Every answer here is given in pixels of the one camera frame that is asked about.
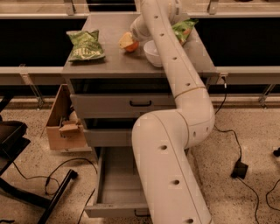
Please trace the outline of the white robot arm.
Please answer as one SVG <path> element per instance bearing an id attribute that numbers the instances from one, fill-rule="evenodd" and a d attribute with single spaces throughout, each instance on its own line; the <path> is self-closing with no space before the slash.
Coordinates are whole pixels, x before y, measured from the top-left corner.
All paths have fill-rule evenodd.
<path id="1" fill-rule="evenodd" d="M 185 150 L 204 141 L 215 123 L 207 89 L 172 29 L 180 0 L 139 0 L 133 38 L 152 37 L 176 108 L 141 115 L 132 148 L 153 224 L 214 224 Z"/>

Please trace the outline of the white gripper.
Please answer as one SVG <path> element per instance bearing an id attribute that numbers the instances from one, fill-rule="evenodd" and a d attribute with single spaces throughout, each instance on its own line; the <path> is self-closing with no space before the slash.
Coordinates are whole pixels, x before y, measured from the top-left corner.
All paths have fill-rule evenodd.
<path id="1" fill-rule="evenodd" d="M 137 17 L 130 26 L 130 31 L 125 32 L 119 39 L 119 46 L 124 49 L 134 43 L 134 39 L 142 42 L 151 36 L 143 16 Z"/>

